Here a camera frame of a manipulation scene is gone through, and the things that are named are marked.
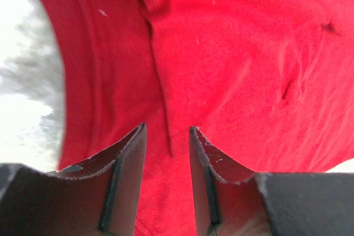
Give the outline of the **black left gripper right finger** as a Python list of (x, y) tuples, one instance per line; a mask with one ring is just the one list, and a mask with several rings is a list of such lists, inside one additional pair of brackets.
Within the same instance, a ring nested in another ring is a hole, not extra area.
[(189, 130), (198, 235), (352, 235), (353, 174), (257, 173)]

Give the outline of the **red t shirt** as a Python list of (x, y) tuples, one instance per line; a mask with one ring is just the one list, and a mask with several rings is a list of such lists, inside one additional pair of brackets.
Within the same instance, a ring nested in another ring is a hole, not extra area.
[(136, 235), (196, 232), (188, 130), (255, 171), (353, 158), (353, 0), (41, 0), (65, 65), (59, 166), (137, 124)]

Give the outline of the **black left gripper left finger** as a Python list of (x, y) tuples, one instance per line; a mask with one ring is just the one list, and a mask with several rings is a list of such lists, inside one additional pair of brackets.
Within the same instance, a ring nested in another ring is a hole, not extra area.
[(2, 235), (133, 235), (147, 126), (59, 172), (1, 165)]

